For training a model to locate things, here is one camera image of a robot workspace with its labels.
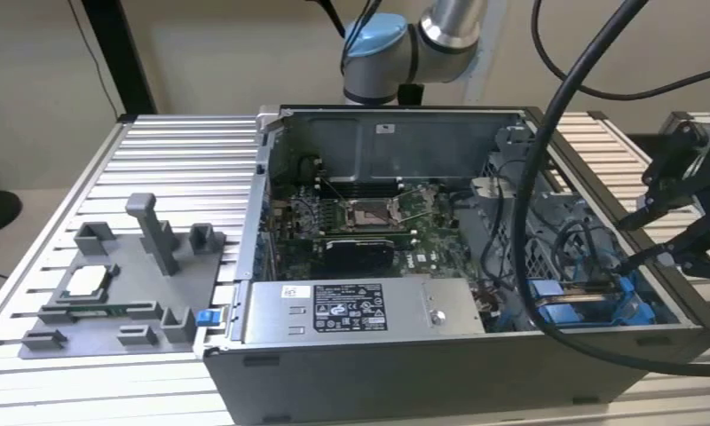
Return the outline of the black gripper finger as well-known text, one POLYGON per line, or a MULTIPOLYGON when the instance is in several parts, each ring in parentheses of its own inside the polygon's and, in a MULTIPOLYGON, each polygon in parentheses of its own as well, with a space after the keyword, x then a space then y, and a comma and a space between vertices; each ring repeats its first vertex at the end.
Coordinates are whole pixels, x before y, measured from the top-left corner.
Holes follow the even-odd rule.
POLYGON ((620 230, 638 230, 664 216, 671 209, 687 206, 692 196, 707 186, 704 172, 684 176, 707 145, 703 128, 694 122, 680 122, 660 141, 660 150, 642 173, 646 185, 643 204, 619 220, 620 230))
POLYGON ((670 210, 694 203, 702 208, 699 218, 664 243, 628 256, 620 262, 618 272, 628 272, 640 264, 655 261, 664 266, 678 266, 688 276, 710 278, 710 177, 690 177, 667 185, 655 181, 643 195, 643 206, 614 226, 619 231, 635 231, 670 210))

